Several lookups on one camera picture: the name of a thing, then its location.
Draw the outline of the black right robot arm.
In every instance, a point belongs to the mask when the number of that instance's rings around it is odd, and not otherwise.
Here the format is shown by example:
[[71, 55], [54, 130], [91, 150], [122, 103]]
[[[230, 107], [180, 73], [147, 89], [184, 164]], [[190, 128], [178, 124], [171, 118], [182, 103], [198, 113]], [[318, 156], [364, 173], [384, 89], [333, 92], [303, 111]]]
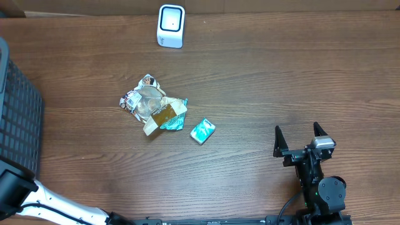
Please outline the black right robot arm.
[[336, 142], [315, 122], [314, 137], [303, 149], [290, 150], [281, 128], [276, 126], [273, 156], [283, 158], [283, 166], [294, 166], [301, 191], [295, 194], [280, 210], [276, 224], [282, 223], [286, 208], [299, 196], [304, 197], [305, 208], [291, 216], [291, 224], [351, 224], [345, 209], [346, 182], [339, 176], [325, 177], [321, 163], [331, 159]]

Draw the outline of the teal tissue pack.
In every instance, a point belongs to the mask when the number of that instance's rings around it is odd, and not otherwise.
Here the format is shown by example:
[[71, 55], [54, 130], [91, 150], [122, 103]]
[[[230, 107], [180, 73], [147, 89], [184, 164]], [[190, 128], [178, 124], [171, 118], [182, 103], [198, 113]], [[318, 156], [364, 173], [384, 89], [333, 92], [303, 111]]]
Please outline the teal tissue pack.
[[208, 119], [204, 118], [194, 129], [190, 132], [190, 136], [200, 145], [204, 144], [206, 140], [215, 131], [216, 126]]

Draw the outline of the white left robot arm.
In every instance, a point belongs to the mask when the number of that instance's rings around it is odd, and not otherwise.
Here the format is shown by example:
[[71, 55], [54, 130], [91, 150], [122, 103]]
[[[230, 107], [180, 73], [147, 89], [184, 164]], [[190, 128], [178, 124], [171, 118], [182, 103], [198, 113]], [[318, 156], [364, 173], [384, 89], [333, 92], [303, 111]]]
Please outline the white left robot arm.
[[84, 206], [56, 194], [22, 165], [1, 159], [1, 220], [18, 214], [57, 224], [132, 224], [115, 212]]

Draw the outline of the teal snack packet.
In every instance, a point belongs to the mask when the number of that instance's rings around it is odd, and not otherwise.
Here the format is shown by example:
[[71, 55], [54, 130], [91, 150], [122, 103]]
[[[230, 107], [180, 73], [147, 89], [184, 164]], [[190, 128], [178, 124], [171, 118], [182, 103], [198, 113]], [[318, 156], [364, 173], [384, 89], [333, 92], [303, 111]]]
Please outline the teal snack packet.
[[184, 127], [184, 120], [186, 117], [186, 113], [182, 113], [170, 119], [169, 121], [162, 124], [159, 128], [166, 130], [182, 130]]

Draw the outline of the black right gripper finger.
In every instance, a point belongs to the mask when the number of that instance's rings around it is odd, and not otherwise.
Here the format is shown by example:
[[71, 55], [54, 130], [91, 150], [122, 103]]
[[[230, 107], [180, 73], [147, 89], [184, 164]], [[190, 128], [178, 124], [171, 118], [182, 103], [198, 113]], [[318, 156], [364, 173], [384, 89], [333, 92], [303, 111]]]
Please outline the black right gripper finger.
[[288, 151], [288, 145], [283, 136], [281, 128], [279, 126], [275, 127], [275, 142], [274, 142], [274, 150], [273, 156], [276, 158], [283, 157], [283, 152]]
[[318, 122], [313, 123], [314, 135], [318, 136], [327, 136], [328, 134], [324, 131], [324, 129], [319, 125]]

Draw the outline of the clear cookie wrapper bag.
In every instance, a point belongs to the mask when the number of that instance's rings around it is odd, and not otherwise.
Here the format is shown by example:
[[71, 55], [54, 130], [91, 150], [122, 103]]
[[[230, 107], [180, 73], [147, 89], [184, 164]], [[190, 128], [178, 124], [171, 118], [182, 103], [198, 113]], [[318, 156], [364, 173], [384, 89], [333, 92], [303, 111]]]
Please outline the clear cookie wrapper bag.
[[119, 105], [144, 124], [143, 131], [147, 136], [173, 117], [187, 112], [187, 100], [166, 96], [161, 85], [150, 74], [121, 97]]

